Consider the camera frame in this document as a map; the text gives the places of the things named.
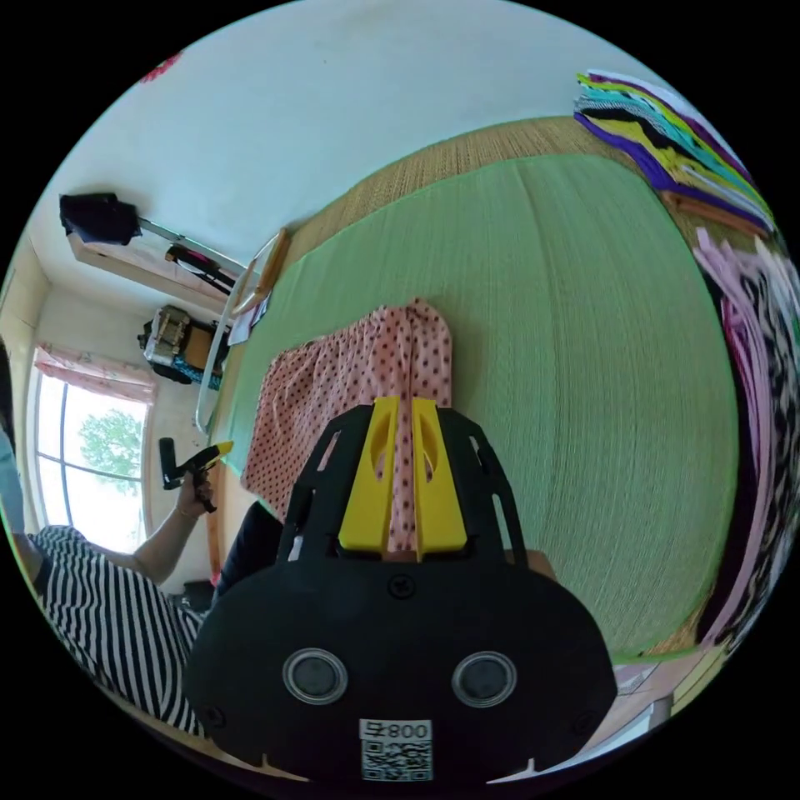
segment striped clothing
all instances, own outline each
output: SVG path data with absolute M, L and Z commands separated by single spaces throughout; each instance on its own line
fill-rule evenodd
M 112 564 L 73 527 L 46 527 L 31 540 L 44 556 L 34 583 L 43 611 L 83 670 L 152 717 L 203 735 L 182 682 L 204 615 Z

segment pink polka dot fabric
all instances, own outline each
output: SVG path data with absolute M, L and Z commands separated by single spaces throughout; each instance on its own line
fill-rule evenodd
M 328 423 L 354 406 L 399 397 L 388 551 L 415 549 L 411 398 L 451 405 L 452 353 L 442 315 L 421 299 L 381 306 L 342 331 L 281 353 L 261 386 L 242 485 L 283 520 Z

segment red decoration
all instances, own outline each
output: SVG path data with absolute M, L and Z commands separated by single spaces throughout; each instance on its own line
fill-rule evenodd
M 145 75 L 139 82 L 150 83 L 151 81 L 154 81 L 160 75 L 163 75 L 182 55 L 183 50 L 168 58 L 164 63 L 159 64 L 152 72 L 148 72 L 147 75 Z

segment black handheld tool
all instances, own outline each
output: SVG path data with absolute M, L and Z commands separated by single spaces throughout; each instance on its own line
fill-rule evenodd
M 184 691 L 225 752 L 353 794 L 471 788 L 531 757 L 541 772 L 578 753 L 617 696 L 603 636 L 576 597 L 528 567 L 481 428 L 418 397 L 417 561 L 381 559 L 393 487 L 376 463 L 384 453 L 393 475 L 396 401 L 357 406 L 325 429 L 295 483 L 277 561 L 215 604 Z
M 196 455 L 189 458 L 183 464 L 178 465 L 175 459 L 175 440 L 164 437 L 158 440 L 158 454 L 161 457 L 161 474 L 163 486 L 166 491 L 177 489 L 183 485 L 183 477 L 189 473 L 192 475 L 192 482 L 197 488 L 203 484 L 208 474 L 208 470 L 233 449 L 233 442 L 222 442 L 206 447 Z M 217 507 L 210 501 L 203 502 L 206 511 L 213 514 Z

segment label sticker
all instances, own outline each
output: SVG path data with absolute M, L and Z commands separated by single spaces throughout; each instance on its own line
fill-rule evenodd
M 365 781 L 432 781 L 429 719 L 361 719 L 361 775 Z

